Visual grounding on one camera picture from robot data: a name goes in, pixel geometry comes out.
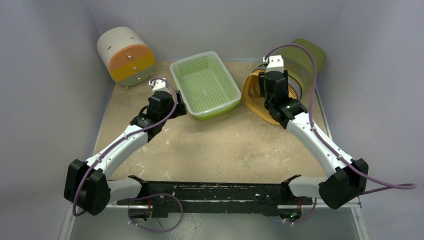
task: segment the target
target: table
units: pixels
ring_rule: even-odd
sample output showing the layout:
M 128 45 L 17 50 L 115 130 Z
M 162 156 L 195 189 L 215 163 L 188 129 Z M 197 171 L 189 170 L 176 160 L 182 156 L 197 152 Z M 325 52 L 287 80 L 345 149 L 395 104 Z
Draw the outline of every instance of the table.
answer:
M 156 64 L 154 75 L 174 83 L 170 64 Z M 257 62 L 224 62 L 241 90 Z M 308 107 L 312 90 L 301 102 Z M 96 144 L 99 152 L 120 135 L 152 95 L 148 81 L 125 89 L 115 85 Z M 315 97 L 313 118 L 326 130 Z M 196 120 L 189 113 L 166 122 L 162 132 L 135 151 L 112 175 L 136 175 L 147 181 L 280 183 L 301 174 L 325 176 L 318 162 L 291 133 L 272 125 L 243 101 L 221 116 Z

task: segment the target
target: green basket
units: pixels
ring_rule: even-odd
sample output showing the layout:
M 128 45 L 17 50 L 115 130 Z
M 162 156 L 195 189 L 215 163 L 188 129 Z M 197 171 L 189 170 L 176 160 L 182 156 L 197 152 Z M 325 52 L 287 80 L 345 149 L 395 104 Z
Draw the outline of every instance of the green basket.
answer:
M 188 112 L 198 120 L 227 113 L 241 100 L 242 93 L 216 52 L 190 56 L 170 65 Z

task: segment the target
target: gray floor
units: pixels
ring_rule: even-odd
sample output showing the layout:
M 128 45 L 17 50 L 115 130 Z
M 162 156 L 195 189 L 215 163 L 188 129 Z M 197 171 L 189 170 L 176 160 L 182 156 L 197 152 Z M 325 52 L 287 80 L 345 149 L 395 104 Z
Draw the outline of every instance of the gray floor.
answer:
M 160 218 L 164 228 L 177 222 L 179 215 Z M 358 240 L 352 211 L 317 208 L 307 221 L 294 227 L 282 225 L 278 217 L 261 214 L 184 214 L 181 224 L 168 233 L 152 233 L 128 225 L 127 211 L 107 208 L 97 216 L 85 214 L 75 221 L 72 240 Z M 143 224 L 160 229 L 156 219 Z

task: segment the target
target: wire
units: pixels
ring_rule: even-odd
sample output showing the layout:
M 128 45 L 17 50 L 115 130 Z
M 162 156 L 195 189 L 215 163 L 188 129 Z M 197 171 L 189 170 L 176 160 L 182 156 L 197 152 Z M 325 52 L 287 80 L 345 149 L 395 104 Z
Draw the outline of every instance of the wire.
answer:
M 352 166 L 348 161 L 346 161 L 346 159 L 343 158 L 343 156 L 341 156 L 334 148 L 332 148 L 330 146 L 330 144 L 328 142 L 326 142 L 321 135 L 318 133 L 317 129 L 315 128 L 315 124 L 314 124 L 314 120 L 312 119 L 312 109 L 313 109 L 313 103 L 314 103 L 314 95 L 316 92 L 316 88 L 317 88 L 317 66 L 315 64 L 315 60 L 312 57 L 312 54 L 303 46 L 299 45 L 299 44 L 295 44 L 295 43 L 289 43 L 289 44 L 284 44 L 281 45 L 273 50 L 271 50 L 266 56 L 265 59 L 267 59 L 273 52 L 275 52 L 278 49 L 284 48 L 284 47 L 297 47 L 302 49 L 310 58 L 310 61 L 312 62 L 312 67 L 313 67 L 313 85 L 312 85 L 312 95 L 310 96 L 310 101 L 309 101 L 309 122 L 310 122 L 310 126 L 312 127 L 312 131 L 313 133 L 316 135 L 316 137 L 321 141 L 322 144 L 324 144 L 332 153 L 334 153 L 336 156 L 338 156 L 338 159 L 340 159 L 344 164 L 346 164 L 350 169 L 352 169 L 352 171 L 354 171 L 356 174 L 358 174 L 359 176 L 366 178 L 374 183 L 383 185 L 385 187 L 380 187 L 377 189 L 373 189 L 373 190 L 369 190 L 369 191 L 365 191 L 363 194 L 370 194 L 370 193 L 375 193 L 375 192 L 379 192 L 379 191 L 383 191 L 383 190 L 387 190 L 387 189 L 402 189 L 402 190 L 409 190 L 409 189 L 415 189 L 417 187 L 416 184 L 414 183 L 404 183 L 404 184 L 392 184 L 392 183 L 388 183 L 385 181 L 381 181 L 378 179 L 375 179 L 373 177 L 368 176 L 367 174 L 360 172 L 359 170 L 357 170 L 354 166 Z
M 144 197 L 138 197 L 138 198 L 131 198 L 130 200 L 141 201 L 141 200 L 145 200 L 145 199 L 150 199 L 150 198 L 158 197 L 158 196 L 161 196 L 161 195 L 164 195 L 164 196 L 168 196 L 168 197 L 173 198 L 178 203 L 179 209 L 181 210 L 180 215 L 179 215 L 178 222 L 173 227 L 168 228 L 168 229 L 165 229 L 165 230 L 156 230 L 156 229 L 151 229 L 151 228 L 148 228 L 148 227 L 145 227 L 145 226 L 141 226 L 138 223 L 134 222 L 133 219 L 131 218 L 131 215 L 130 215 L 130 210 L 131 209 L 128 209 L 128 219 L 129 219 L 128 224 L 131 223 L 131 224 L 133 224 L 134 226 L 136 226 L 138 228 L 147 230 L 147 231 L 152 232 L 152 233 L 167 233 L 167 232 L 170 232 L 170 231 L 174 230 L 176 227 L 178 227 L 178 225 L 180 225 L 180 223 L 181 223 L 181 220 L 183 220 L 184 212 L 183 212 L 183 205 L 181 204 L 181 202 L 175 196 L 173 196 L 171 194 L 168 194 L 168 193 L 157 193 L 157 194 L 153 194 L 153 195 L 150 195 L 150 196 L 144 196 Z
M 106 148 L 106 150 L 104 150 L 104 152 L 102 152 L 100 154 L 100 156 L 98 157 L 98 159 L 96 159 L 93 162 L 93 164 L 88 168 L 88 170 L 85 172 L 84 177 L 81 179 L 81 182 L 79 183 L 78 188 L 76 189 L 75 197 L 73 198 L 73 204 L 72 204 L 72 214 L 75 217 L 79 217 L 79 216 L 81 216 L 82 214 L 84 214 L 86 212 L 85 210 L 83 210 L 82 212 L 77 213 L 77 203 L 78 203 L 78 198 L 80 196 L 80 192 L 81 192 L 81 189 L 83 188 L 84 182 L 86 181 L 87 177 L 89 176 L 90 172 L 94 169 L 94 167 L 97 164 L 101 163 L 102 162 L 102 159 L 111 150 L 113 150 L 116 146 L 118 146 L 120 143 L 122 143 L 123 141 L 125 141 L 129 137 L 131 137 L 133 135 L 136 135 L 136 134 L 139 134 L 139 133 L 142 133 L 142 132 L 145 132 L 145 131 L 150 130 L 152 128 L 155 128 L 158 125 L 164 123 L 166 120 L 168 120 L 171 117 L 171 115 L 174 113 L 175 109 L 177 108 L 177 91 L 172 86 L 172 84 L 170 84 L 167 80 L 165 80 L 164 78 L 161 78 L 161 77 L 155 77 L 155 78 L 151 79 L 149 81 L 149 83 L 151 83 L 152 81 L 155 81 L 155 80 L 162 80 L 162 81 L 164 81 L 172 89 L 175 99 L 174 99 L 173 107 L 172 107 L 171 111 L 169 112 L 169 114 L 166 117 L 164 117 L 162 120 L 158 121 L 157 123 L 155 123 L 153 125 L 150 125 L 148 127 L 142 128 L 140 130 L 130 132 L 126 136 L 121 137 L 120 139 L 118 139 L 117 141 L 115 141 L 113 144 L 111 144 L 108 148 Z

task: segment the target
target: gray wall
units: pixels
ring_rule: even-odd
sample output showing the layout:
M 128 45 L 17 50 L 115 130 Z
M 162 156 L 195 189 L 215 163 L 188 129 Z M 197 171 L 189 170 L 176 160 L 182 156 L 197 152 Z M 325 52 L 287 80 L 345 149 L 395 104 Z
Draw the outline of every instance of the gray wall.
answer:
M 100 30 L 133 28 L 159 60 L 214 51 L 262 60 L 275 46 L 322 44 L 347 0 L 86 0 Z
M 372 239 L 424 236 L 423 26 L 422 0 L 349 0 L 323 45 L 318 86 L 334 140 L 371 176 L 419 187 L 360 198 Z
M 57 239 L 112 89 L 81 0 L 0 1 L 0 236 Z

